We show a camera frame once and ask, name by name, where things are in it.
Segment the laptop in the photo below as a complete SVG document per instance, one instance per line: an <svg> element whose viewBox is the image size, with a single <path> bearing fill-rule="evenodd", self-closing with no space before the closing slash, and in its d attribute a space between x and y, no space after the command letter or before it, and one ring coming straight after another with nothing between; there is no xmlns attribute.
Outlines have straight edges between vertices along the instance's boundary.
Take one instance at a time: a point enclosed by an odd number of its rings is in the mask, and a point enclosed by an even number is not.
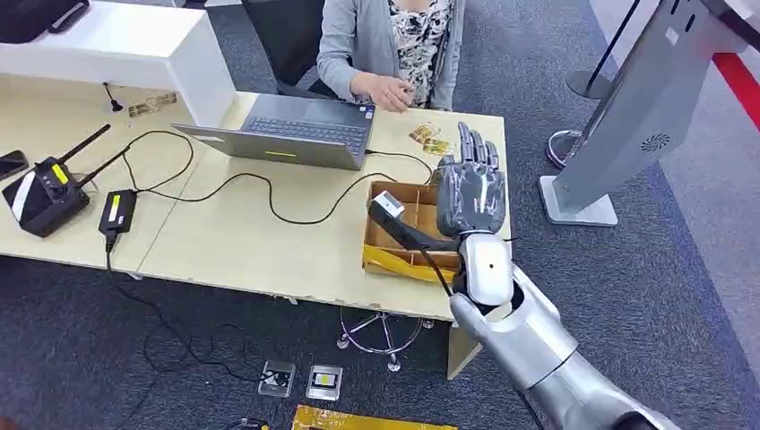
<svg viewBox="0 0 760 430"><path fill-rule="evenodd" d="M261 94L240 130L172 124L230 157L361 170L373 105Z"/></svg>

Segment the metal stand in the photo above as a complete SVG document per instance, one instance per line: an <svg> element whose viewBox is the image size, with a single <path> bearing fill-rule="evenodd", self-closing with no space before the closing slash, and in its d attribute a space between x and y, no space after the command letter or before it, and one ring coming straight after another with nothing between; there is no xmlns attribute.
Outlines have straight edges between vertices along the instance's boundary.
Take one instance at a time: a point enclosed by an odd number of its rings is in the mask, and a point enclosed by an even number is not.
<svg viewBox="0 0 760 430"><path fill-rule="evenodd" d="M565 161L580 138L581 132L578 130L563 130L552 134L547 145L549 161L559 169L565 168Z"/></svg>
<svg viewBox="0 0 760 430"><path fill-rule="evenodd" d="M567 86L570 87L570 90L573 90L575 94L578 94L581 97L586 97L587 99L599 100L606 96L612 89L612 82L604 76L599 75L599 72L601 72L601 68L604 64L607 63L609 55L612 54L612 48L618 43L620 35L623 34L623 30L626 29L628 22L631 21L631 17L634 16L634 12L639 6L640 1L641 0L634 0L634 3L631 4L631 8L628 9L628 13L623 19L623 22L620 23L620 27L617 28L615 37L609 42L609 46L604 52L604 55L601 56L601 60L599 60L599 63L596 65L596 69L594 69L593 72L580 70L570 72L566 75L565 83L567 83Z"/></svg>
<svg viewBox="0 0 760 430"><path fill-rule="evenodd" d="M396 356L396 353L408 348L409 345L411 345L411 343L414 342L414 340L419 336L419 332L422 330L423 320L422 318L417 318L417 327L414 329L414 331L409 336L409 338L406 339L406 341L400 347L395 347L393 343L393 336L391 334L391 330L388 327L388 322L387 322L388 316L390 316L390 314L388 314L387 312L377 312L374 315L369 316L364 321L360 322L359 324L355 325L353 328L349 330L346 328L346 323L343 320L343 308L341 308L341 328L343 329L343 335L336 342L338 348L346 349L349 347L350 344L353 344L356 348L359 348L360 350L364 352L368 352L370 354L381 354L381 355L390 356L391 361L388 362L388 370L390 370L391 372L398 372L399 370L401 370L402 365L399 362L398 357ZM378 349L378 348L364 347L360 345L354 339L352 335L356 333L357 331L364 329L369 324L374 323L375 321L378 321L378 320L383 324L385 342L387 343L388 348Z"/></svg>
<svg viewBox="0 0 760 430"><path fill-rule="evenodd" d="M713 54L747 48L705 1L661 0L583 131L549 140L565 166L539 181L551 222L617 225L607 194L684 142Z"/></svg>
<svg viewBox="0 0 760 430"><path fill-rule="evenodd" d="M556 176L542 176L539 179L541 199L544 201L549 222L597 227L615 227L618 224L618 215L608 195L601 196L599 200L577 213L562 212L557 203L557 194L554 192L555 178Z"/></svg>
<svg viewBox="0 0 760 430"><path fill-rule="evenodd" d="M599 62L599 68L604 65L604 60ZM576 70L565 75L567 88L581 97L592 100L600 100L606 96L612 88L612 81L606 76L599 74L599 70Z"/></svg>

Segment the woman's hand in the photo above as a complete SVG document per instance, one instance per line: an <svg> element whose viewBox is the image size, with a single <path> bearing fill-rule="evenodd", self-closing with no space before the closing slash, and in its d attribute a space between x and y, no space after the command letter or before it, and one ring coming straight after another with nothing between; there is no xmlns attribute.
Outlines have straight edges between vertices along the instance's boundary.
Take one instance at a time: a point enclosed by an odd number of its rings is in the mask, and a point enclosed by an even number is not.
<svg viewBox="0 0 760 430"><path fill-rule="evenodd" d="M380 108L391 112L405 112L411 105L411 96L406 91L411 85L391 76L378 76L359 72L351 80L351 92L369 96Z"/></svg>

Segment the smartphone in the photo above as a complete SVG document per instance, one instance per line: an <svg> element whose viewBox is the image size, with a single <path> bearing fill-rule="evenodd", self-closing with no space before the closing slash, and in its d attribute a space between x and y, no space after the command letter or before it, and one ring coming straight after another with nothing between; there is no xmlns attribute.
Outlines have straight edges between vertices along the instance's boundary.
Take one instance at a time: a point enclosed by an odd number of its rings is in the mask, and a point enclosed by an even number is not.
<svg viewBox="0 0 760 430"><path fill-rule="evenodd" d="M0 157L0 181L13 176L29 167L29 161L20 150L8 152Z"/></svg>

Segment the floor socket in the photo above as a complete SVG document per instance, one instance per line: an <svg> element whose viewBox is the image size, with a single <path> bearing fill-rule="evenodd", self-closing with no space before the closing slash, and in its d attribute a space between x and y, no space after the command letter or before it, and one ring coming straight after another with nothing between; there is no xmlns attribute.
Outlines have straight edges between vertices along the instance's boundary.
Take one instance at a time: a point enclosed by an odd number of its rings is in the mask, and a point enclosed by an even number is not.
<svg viewBox="0 0 760 430"><path fill-rule="evenodd" d="M267 361L263 365L262 377L269 376L259 382L259 394L264 396L289 397L293 387L293 374L296 365L281 361Z"/></svg>
<svg viewBox="0 0 760 430"><path fill-rule="evenodd" d="M336 401L341 395L343 368L332 365L312 365L308 379L309 399Z"/></svg>

